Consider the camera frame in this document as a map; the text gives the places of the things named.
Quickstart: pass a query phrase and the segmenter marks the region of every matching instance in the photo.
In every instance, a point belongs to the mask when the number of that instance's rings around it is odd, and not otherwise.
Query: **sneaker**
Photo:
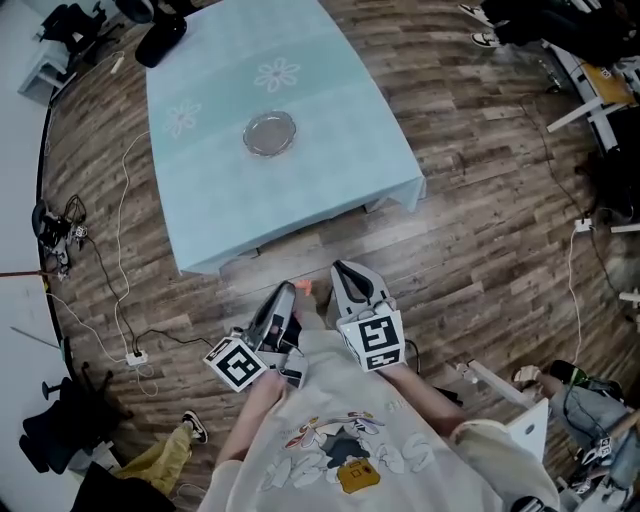
[[[482,48],[500,48],[503,46],[493,32],[471,34],[471,40],[478,46],[482,46]]]
[[[204,428],[204,425],[198,418],[198,415],[193,411],[187,411],[182,415],[182,421],[191,423],[193,426],[193,439],[196,439],[198,442],[205,444],[209,440],[209,434],[207,433],[207,429]]]
[[[483,25],[493,28],[493,23],[489,21],[489,18],[487,18],[487,15],[480,7],[471,7],[469,5],[459,4],[458,9],[460,9],[463,13],[468,14],[472,18],[477,19]]]

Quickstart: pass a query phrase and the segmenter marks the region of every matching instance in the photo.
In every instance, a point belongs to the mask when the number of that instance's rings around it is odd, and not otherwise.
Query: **white cord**
[[[90,331],[95,335],[95,337],[96,337],[96,339],[98,340],[98,343],[100,343],[100,346],[102,347],[102,350],[104,351],[104,353],[105,353],[105,354],[107,355],[107,357],[108,357],[109,359],[111,359],[114,363],[122,363],[122,362],[124,362],[124,361],[126,361],[126,360],[127,360],[126,358],[125,358],[125,359],[114,359],[114,358],[111,356],[111,354],[109,354],[109,352],[107,352],[107,349],[106,349],[106,348],[104,348],[104,345],[102,344],[102,339],[100,338],[100,335],[96,332],[96,330],[95,330],[93,327],[90,327],[90,326],[88,326],[87,324],[85,324],[82,320],[80,320],[80,319],[78,318],[78,315],[76,315],[73,311],[71,311],[71,308],[67,305],[67,303],[66,303],[65,301],[63,301],[63,300],[62,300],[61,298],[59,298],[59,297],[56,297],[53,293],[49,293],[49,292],[47,292],[47,293],[45,293],[45,295],[48,295],[49,297],[52,297],[52,298],[56,299],[58,302],[61,302],[61,303],[64,305],[64,307],[65,307],[65,308],[67,308],[67,311],[68,311],[69,313],[71,313],[71,315],[73,316],[73,318],[75,318],[75,319],[78,321],[78,323],[79,323],[80,325],[82,325],[83,327],[86,327],[87,329],[89,329],[89,330],[90,330]]]
[[[127,172],[127,166],[125,165],[125,158],[127,158],[127,155],[129,154],[129,151],[131,151],[131,148],[133,148],[133,146],[135,145],[136,142],[138,142],[138,140],[140,140],[141,137],[147,135],[149,132],[146,131],[144,133],[141,133],[140,135],[138,135],[133,142],[131,143],[131,145],[129,146],[129,148],[124,152],[124,155],[122,155],[122,170],[124,171],[124,176],[126,179],[126,183],[124,186],[124,190],[122,191],[122,197],[120,198],[120,205],[118,206],[118,231],[116,232],[116,240],[118,241],[118,268],[120,269],[120,273],[122,274],[122,277],[124,278],[124,282],[127,284],[127,291],[125,292],[125,294],[122,297],[118,297],[118,299],[116,300],[115,306],[113,306],[113,316],[116,319],[116,325],[118,326],[118,330],[120,331],[120,336],[122,336],[122,341],[124,342],[124,346],[125,346],[125,350],[127,350],[127,339],[124,336],[124,332],[122,332],[122,327],[120,327],[120,321],[118,320],[118,305],[129,296],[129,293],[131,292],[131,286],[129,285],[129,279],[127,279],[127,274],[125,273],[124,269],[122,268],[122,246],[120,244],[120,229],[122,227],[122,204],[124,203],[124,197],[127,195],[127,190],[129,190],[129,184],[130,184],[130,180],[129,180],[129,173]]]
[[[80,325],[82,325],[83,327],[89,329],[94,334],[96,339],[98,340],[98,343],[100,344],[100,347],[102,348],[103,352],[106,354],[106,356],[109,359],[111,359],[111,361],[113,361],[114,363],[124,363],[127,360],[126,358],[125,359],[114,359],[111,356],[111,354],[109,354],[109,352],[107,352],[107,349],[104,347],[104,344],[102,343],[102,339],[100,338],[100,335],[97,333],[97,331],[93,327],[85,324],[82,320],[80,320],[78,318],[78,315],[76,315],[73,311],[71,311],[71,308],[69,307],[69,305],[65,301],[63,301],[60,297],[57,297],[53,293],[49,293],[49,292],[46,292],[45,295],[48,295],[49,297],[54,298],[58,302],[61,302],[64,305],[64,307],[67,308],[67,311],[69,313],[71,313],[71,316],[73,316],[73,318],[75,318],[76,321]],[[149,370],[151,370],[151,371],[149,373],[143,373],[142,371],[140,371],[140,368],[143,367],[143,366],[149,367]],[[140,391],[142,391],[145,395],[150,396],[150,397],[156,396],[158,394],[158,385],[155,382],[153,383],[153,385],[155,386],[156,390],[153,392],[153,394],[147,393],[145,391],[145,389],[142,387],[142,383],[140,382],[140,377],[145,377],[145,378],[153,377],[153,375],[155,374],[155,370],[153,369],[153,366],[151,366],[150,364],[146,364],[146,363],[145,364],[139,364],[138,366],[134,367],[134,370],[136,372],[136,378],[138,380],[138,387],[140,388]]]
[[[125,53],[123,51],[118,51],[118,52],[113,52],[111,55],[109,55],[108,57],[105,57],[104,59],[102,59],[100,62],[98,62],[95,66],[93,66],[89,71],[87,71],[84,75],[82,75],[78,81],[76,82],[76,85],[78,85],[80,82],[82,82],[87,76],[89,76],[91,73],[93,73],[96,69],[98,69],[102,64],[104,64],[105,62],[107,62],[108,60],[112,59],[113,57],[115,57],[116,55],[120,55],[122,56],[122,58],[124,59],[125,57]],[[60,104],[60,101],[62,100],[62,97],[67,94],[67,92],[69,91],[69,86],[65,87],[64,91],[61,91],[59,93],[58,98],[56,98],[56,104]],[[54,120],[54,113],[55,113],[55,109],[53,106],[50,107],[51,108],[51,118],[49,119],[49,127],[47,129],[47,138],[45,139],[44,142],[44,155],[45,156],[49,156],[49,151],[51,149],[50,145],[49,145],[49,136],[51,135],[51,127],[53,126],[53,120]]]
[[[578,299],[576,297],[576,292],[573,291],[573,286],[571,284],[572,270],[571,270],[571,257],[573,256],[573,237],[578,232],[578,228],[573,230],[571,233],[571,241],[569,242],[569,259],[567,260],[567,265],[569,266],[569,291],[571,295],[573,295],[573,303],[576,306],[576,316],[578,317],[578,346],[576,347],[576,354],[573,358],[573,364],[576,364],[578,361],[578,356],[580,355],[580,349],[582,348],[582,323],[580,322],[580,308],[578,307]]]

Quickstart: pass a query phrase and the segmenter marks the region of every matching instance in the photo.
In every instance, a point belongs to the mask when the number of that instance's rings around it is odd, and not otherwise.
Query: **white wall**
[[[96,5],[97,1],[98,0],[24,0],[24,3],[46,18],[51,11],[60,4],[78,4],[89,16],[95,16],[93,6]],[[107,18],[111,18],[118,12],[118,8],[116,4],[113,3],[113,0],[100,0],[100,7],[106,11]]]
[[[19,0],[0,5],[0,273],[39,268],[31,210],[46,107],[16,90],[42,19]],[[56,342],[39,277],[0,278],[0,499],[12,512],[68,512],[78,483],[70,474],[38,474],[18,446],[22,420],[50,405],[42,381],[59,382],[66,368],[57,349],[10,326]]]
[[[65,472],[39,474],[18,446],[22,420],[44,412],[42,381],[59,384],[67,374],[60,351],[9,326],[56,343],[39,277],[0,279],[0,499],[11,512],[69,512],[79,482]]]
[[[31,228],[46,107],[18,94],[42,16],[18,0],[0,6],[0,272],[40,268]]]

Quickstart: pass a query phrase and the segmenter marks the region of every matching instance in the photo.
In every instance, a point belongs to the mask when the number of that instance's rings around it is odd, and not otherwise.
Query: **table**
[[[380,91],[316,0],[225,0],[147,71],[156,178],[176,264],[237,255],[384,198],[408,210],[425,179]],[[243,132],[272,110],[296,125],[266,158]]]

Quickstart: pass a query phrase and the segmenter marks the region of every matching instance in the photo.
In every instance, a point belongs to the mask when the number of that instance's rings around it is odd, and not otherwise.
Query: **white box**
[[[267,370],[267,365],[240,338],[223,338],[203,361],[237,392]]]
[[[405,362],[400,311],[340,325],[345,345],[365,372]]]

